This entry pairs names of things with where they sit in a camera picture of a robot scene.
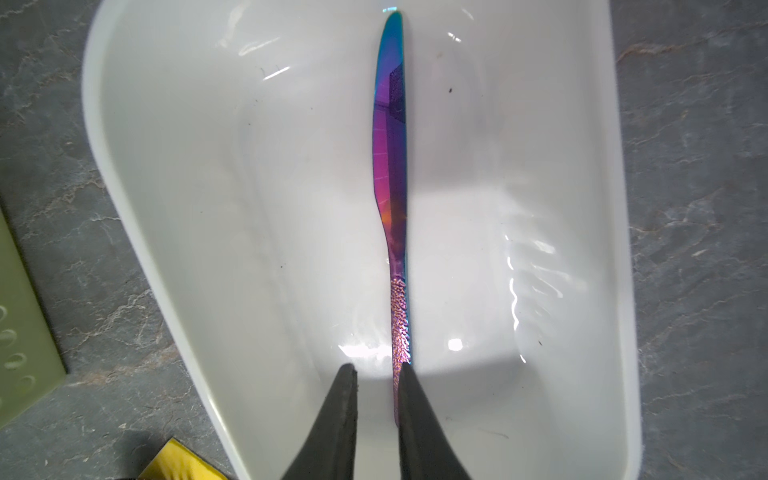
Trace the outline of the purple knife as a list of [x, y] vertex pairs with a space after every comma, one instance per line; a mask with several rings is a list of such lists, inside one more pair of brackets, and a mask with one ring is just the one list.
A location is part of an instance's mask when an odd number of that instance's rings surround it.
[[403, 15], [387, 17], [377, 54], [372, 118], [373, 190], [388, 252], [394, 417], [402, 366], [412, 362], [407, 290], [407, 114]]

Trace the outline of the yellow paper napkin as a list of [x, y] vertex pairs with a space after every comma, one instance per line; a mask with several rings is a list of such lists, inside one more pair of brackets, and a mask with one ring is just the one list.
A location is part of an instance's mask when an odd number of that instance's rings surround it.
[[159, 480], [227, 480], [193, 451], [171, 438], [140, 472], [139, 479]]

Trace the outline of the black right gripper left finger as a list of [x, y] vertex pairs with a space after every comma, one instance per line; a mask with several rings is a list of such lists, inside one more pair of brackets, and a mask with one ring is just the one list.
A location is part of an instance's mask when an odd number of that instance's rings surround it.
[[357, 371], [342, 365], [314, 424], [283, 479], [340, 479], [354, 476], [358, 420]]

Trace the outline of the white plastic tub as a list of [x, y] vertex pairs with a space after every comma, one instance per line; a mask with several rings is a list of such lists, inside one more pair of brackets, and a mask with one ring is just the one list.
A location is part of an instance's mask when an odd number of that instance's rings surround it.
[[635, 479], [606, 1], [105, 1], [89, 143], [235, 474], [277, 479], [356, 367], [355, 475], [399, 475], [374, 76], [404, 18], [413, 363], [475, 479]]

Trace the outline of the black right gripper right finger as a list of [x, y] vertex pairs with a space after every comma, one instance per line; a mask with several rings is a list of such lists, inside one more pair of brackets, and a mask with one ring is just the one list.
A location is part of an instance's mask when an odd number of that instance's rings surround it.
[[400, 370], [397, 410], [402, 479], [470, 479], [408, 363]]

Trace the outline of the green perforated plastic basket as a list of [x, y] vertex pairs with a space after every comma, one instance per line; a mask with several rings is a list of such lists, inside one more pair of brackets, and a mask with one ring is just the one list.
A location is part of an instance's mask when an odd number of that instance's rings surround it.
[[1, 425], [55, 390], [66, 370], [7, 221], [1, 220]]

